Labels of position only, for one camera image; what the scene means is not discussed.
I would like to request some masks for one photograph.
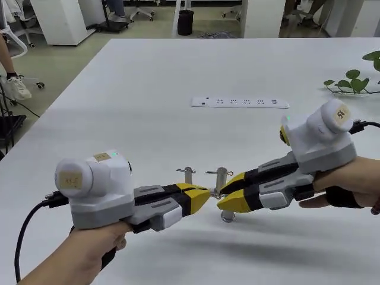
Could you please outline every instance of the electrical outlet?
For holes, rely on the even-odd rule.
[[[287,109],[289,104],[282,99],[236,99],[236,98],[212,98],[194,97],[191,100],[192,107],[238,107],[238,108],[276,108]]]

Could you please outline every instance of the table surface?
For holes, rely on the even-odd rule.
[[[212,186],[206,170],[235,173],[281,157],[281,116],[311,113],[331,95],[323,81],[358,68],[380,39],[111,40],[0,163],[1,284],[14,282],[17,235],[28,212],[55,190],[60,159],[116,148],[132,163],[135,186],[183,181]],[[276,97],[280,109],[191,108],[193,96]],[[380,98],[342,97],[355,116],[380,121]],[[380,132],[354,136],[358,153],[380,157]],[[128,247],[95,284],[377,284],[380,227],[369,210],[238,214],[223,223],[216,200],[162,232],[128,235]],[[69,207],[32,219],[21,252],[24,276],[67,236]]]

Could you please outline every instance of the chair wheel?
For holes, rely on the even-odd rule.
[[[45,83],[43,83],[43,82],[38,82],[38,83],[36,83],[36,85],[37,85],[37,87],[39,89],[44,89],[45,88]]]

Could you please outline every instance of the black strap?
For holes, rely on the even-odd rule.
[[[351,191],[337,186],[326,189],[326,200],[334,207],[356,209],[363,208],[356,202],[354,194]]]

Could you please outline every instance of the black cable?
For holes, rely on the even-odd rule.
[[[365,122],[367,126],[376,126],[378,128],[380,128],[380,123],[376,123],[376,122]]]
[[[24,234],[26,231],[26,227],[28,226],[31,218],[33,215],[42,207],[45,207],[48,205],[47,201],[42,201],[38,203],[29,213],[29,215],[26,217],[23,226],[21,227],[20,234],[18,235],[17,239],[17,245],[16,245],[16,252],[14,254],[14,272],[16,274],[16,283],[21,281],[20,276],[20,252],[21,252],[21,246],[23,244]]]
[[[7,98],[9,101],[15,101],[15,100],[13,100],[13,99],[10,99],[9,97],[7,97],[6,95],[4,95],[3,94],[3,96],[5,97],[5,98]],[[37,115],[36,113],[34,113],[32,110],[30,110],[27,106],[25,106],[24,104],[21,104],[19,101],[16,101],[17,102],[17,104],[18,105],[21,105],[22,107],[24,107],[25,109],[27,109],[30,113],[32,113],[34,116],[36,116],[37,118],[39,118],[40,116],[39,115]]]
[[[356,134],[357,132],[364,131],[364,128],[366,126],[376,126],[380,128],[380,123],[356,120],[354,121],[354,124],[350,130],[350,134],[353,135],[353,134]]]
[[[26,227],[28,226],[31,218],[34,216],[34,214],[41,209],[42,207],[49,206],[49,208],[55,208],[63,205],[67,205],[69,203],[68,198],[63,196],[59,191],[55,191],[54,193],[47,195],[46,200],[38,203],[28,214],[26,217],[21,230],[20,234],[18,235],[17,239],[17,245],[16,245],[16,251],[14,254],[14,271],[16,275],[16,283],[21,281],[21,274],[20,274],[20,252],[21,252],[21,246],[23,244],[23,239],[26,231]]]

